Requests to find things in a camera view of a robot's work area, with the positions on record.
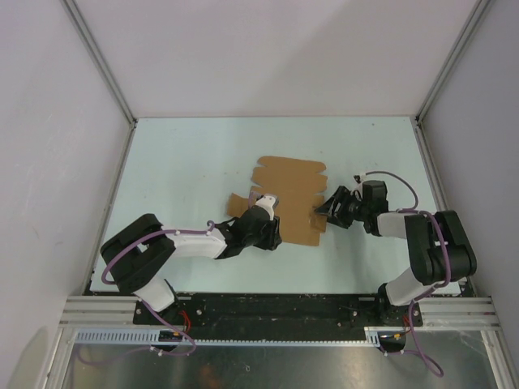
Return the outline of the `brown cardboard box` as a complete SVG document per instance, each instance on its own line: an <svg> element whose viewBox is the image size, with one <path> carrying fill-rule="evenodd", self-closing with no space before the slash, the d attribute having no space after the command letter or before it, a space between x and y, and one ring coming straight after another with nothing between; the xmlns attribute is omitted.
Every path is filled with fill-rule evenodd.
<svg viewBox="0 0 519 389"><path fill-rule="evenodd" d="M279 203L275 215L280 218L283 242L318 246L320 236L327 228L326 218L315 213L315 209L324 204L327 190L325 163L262 156L257 164L251 176L251 191L277 197Z"/></svg>

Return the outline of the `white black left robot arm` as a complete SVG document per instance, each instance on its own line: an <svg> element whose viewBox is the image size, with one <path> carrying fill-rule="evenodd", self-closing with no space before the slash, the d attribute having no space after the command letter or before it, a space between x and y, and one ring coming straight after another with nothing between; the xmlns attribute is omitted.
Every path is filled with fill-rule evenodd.
<svg viewBox="0 0 519 389"><path fill-rule="evenodd" d="M271 208L255 205L240 217L218 224L210 220L204 230L163 229L157 217L148 213L101 247L105 261L101 282L137 296L154 318L168 324L179 314L174 288L159 277L168 260L228 259L248 247L273 251L280 244L280 218Z"/></svg>

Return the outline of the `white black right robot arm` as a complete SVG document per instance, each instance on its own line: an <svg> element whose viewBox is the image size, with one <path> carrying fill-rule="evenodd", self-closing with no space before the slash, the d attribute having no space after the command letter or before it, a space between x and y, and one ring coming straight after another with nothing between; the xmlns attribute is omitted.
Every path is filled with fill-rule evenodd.
<svg viewBox="0 0 519 389"><path fill-rule="evenodd" d="M391 211L385 182L356 181L353 190L339 186L315 213L343 229L359 222L370 235L406 241L409 267L379 288L383 299L374 304L374 315L380 323L393 325L402 317L403 306L476 272L474 250L455 211Z"/></svg>

